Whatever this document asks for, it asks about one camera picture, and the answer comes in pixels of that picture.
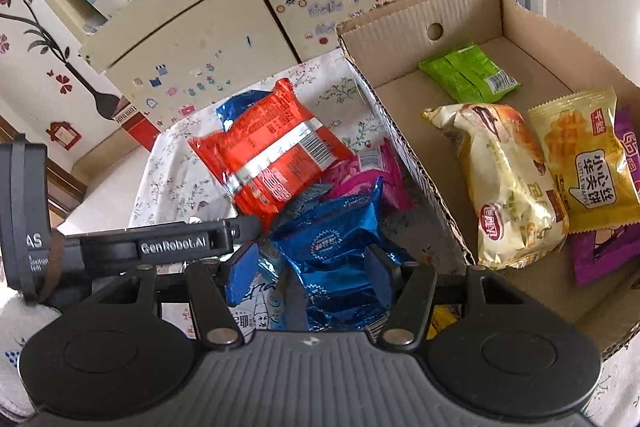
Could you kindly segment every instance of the brown strap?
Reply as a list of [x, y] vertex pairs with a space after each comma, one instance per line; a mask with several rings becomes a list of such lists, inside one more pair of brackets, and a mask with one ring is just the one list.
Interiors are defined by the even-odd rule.
[[56, 229], [51, 230], [51, 247], [47, 254], [47, 270], [44, 274], [44, 285], [38, 295], [38, 302], [43, 303], [58, 286], [62, 275], [62, 254], [65, 251], [65, 236]]

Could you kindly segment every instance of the metal screw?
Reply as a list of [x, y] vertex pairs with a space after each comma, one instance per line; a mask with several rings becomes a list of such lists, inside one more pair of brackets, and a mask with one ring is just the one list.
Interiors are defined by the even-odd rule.
[[382, 334], [382, 338], [394, 346], [405, 346], [406, 344], [411, 344], [414, 341], [414, 334], [408, 330], [394, 328], [392, 330], [386, 330]]
[[222, 346], [233, 344], [238, 340], [238, 332], [231, 328], [216, 328], [207, 333], [207, 340], [212, 344], [220, 344]]

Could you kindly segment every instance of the speech bubble label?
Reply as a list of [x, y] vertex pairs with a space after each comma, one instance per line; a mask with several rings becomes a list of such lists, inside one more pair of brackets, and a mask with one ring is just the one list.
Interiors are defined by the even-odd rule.
[[569, 188], [569, 194], [583, 206], [598, 208], [616, 202], [616, 190], [603, 149], [578, 154], [575, 157], [575, 170], [580, 187]]

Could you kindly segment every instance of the purple snack package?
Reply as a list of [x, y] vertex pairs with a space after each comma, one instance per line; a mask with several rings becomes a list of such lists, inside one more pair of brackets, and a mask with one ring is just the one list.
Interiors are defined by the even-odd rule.
[[[636, 191], [640, 192], [640, 155], [629, 107], [616, 112], [615, 132], [625, 147], [626, 162]], [[640, 223], [577, 233], [570, 236], [570, 240], [575, 280], [578, 286], [584, 286], [640, 254]]]

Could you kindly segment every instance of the pink snack package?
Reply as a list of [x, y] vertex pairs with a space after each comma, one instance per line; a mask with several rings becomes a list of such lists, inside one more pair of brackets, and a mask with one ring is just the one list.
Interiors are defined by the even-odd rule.
[[[640, 155], [629, 111], [629, 107], [623, 107], [616, 112], [615, 132], [625, 147], [626, 162], [640, 193]], [[640, 254], [640, 223], [577, 233], [570, 240], [575, 280], [578, 286], [584, 286]]]
[[355, 158], [331, 167], [322, 176], [322, 183], [333, 184], [325, 200], [370, 191], [382, 176], [382, 200], [387, 208], [408, 210], [411, 199], [402, 185], [402, 174], [396, 154], [385, 140], [377, 147], [363, 149]]

